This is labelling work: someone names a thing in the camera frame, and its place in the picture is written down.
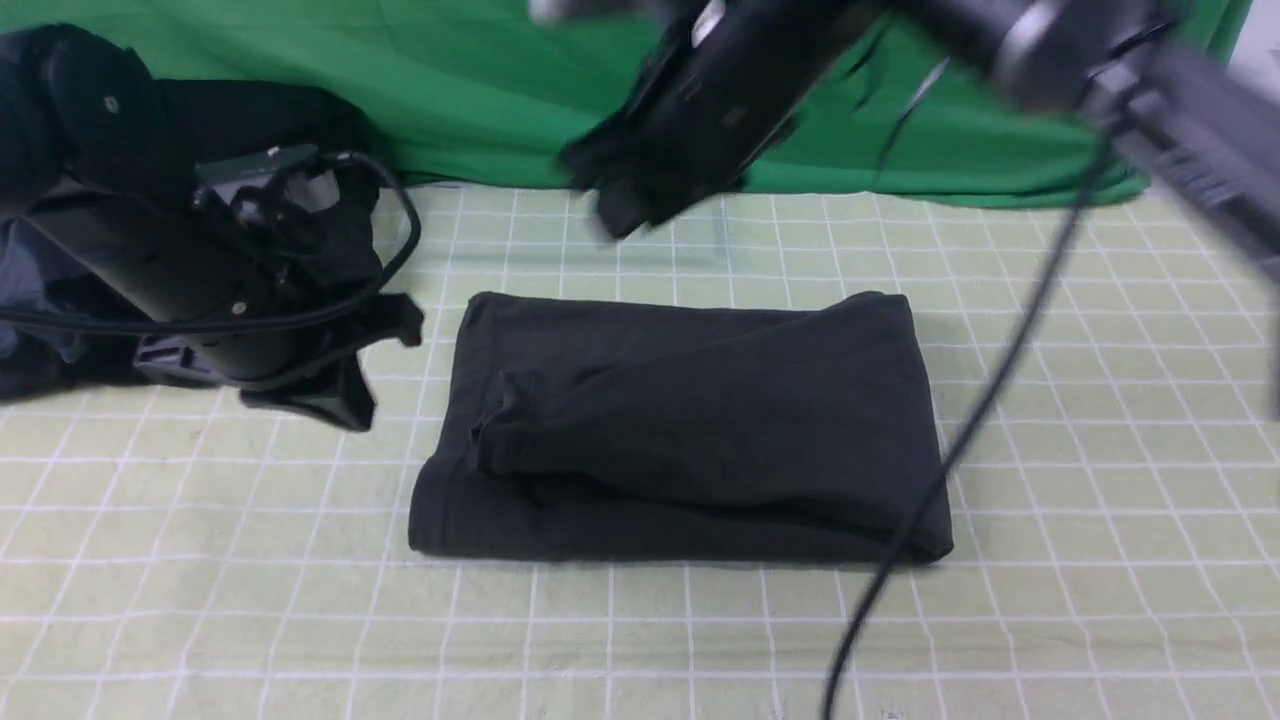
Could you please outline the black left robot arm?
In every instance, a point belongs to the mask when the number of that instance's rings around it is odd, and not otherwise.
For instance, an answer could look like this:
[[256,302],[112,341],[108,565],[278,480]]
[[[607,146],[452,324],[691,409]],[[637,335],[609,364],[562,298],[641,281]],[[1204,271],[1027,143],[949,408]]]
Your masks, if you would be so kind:
[[421,236],[353,104],[266,81],[159,79],[77,26],[3,36],[3,219],[110,292],[3,309],[59,354],[122,336],[131,368],[247,407],[366,432],[360,354],[422,343],[387,284]]

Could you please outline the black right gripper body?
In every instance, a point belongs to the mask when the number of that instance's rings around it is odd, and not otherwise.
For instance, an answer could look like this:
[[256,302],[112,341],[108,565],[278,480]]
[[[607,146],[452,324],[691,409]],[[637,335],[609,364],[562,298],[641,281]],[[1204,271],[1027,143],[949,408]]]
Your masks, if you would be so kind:
[[884,14],[882,1],[726,1],[698,45],[664,29],[620,109],[567,143],[572,190],[653,183],[663,217],[740,190],[751,164],[794,128],[794,114]]

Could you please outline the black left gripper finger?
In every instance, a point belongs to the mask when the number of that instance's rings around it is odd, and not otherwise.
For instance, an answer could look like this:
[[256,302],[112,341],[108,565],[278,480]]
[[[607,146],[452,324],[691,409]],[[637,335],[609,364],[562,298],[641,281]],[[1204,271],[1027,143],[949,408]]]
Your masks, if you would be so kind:
[[239,401],[246,407],[292,413],[349,433],[369,432],[378,406],[355,355],[283,386],[242,389]]

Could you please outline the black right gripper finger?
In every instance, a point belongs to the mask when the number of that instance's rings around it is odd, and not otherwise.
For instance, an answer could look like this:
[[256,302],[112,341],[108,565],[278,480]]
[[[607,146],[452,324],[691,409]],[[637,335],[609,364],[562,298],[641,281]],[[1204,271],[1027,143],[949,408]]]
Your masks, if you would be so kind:
[[594,215],[609,241],[623,241],[662,224],[666,192],[653,183],[603,179],[595,187]]

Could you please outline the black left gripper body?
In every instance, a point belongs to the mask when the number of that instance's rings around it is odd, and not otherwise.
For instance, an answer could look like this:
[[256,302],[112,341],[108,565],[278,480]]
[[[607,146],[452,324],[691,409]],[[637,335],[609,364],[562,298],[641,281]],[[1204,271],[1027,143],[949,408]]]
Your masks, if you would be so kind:
[[422,342],[424,311],[407,295],[378,295],[337,319],[284,331],[147,337],[134,366],[177,387],[232,387],[253,407],[370,411],[358,352],[387,340]]

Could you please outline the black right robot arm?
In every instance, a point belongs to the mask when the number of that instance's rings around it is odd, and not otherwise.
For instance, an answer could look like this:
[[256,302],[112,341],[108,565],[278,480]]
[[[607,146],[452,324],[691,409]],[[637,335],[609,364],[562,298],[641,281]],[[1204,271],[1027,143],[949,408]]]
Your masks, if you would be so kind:
[[718,193],[797,126],[797,108],[883,19],[906,20],[1004,101],[1074,117],[1277,278],[1277,108],[1172,37],[1160,1],[531,1],[563,24],[663,27],[623,105],[559,167],[622,240]]

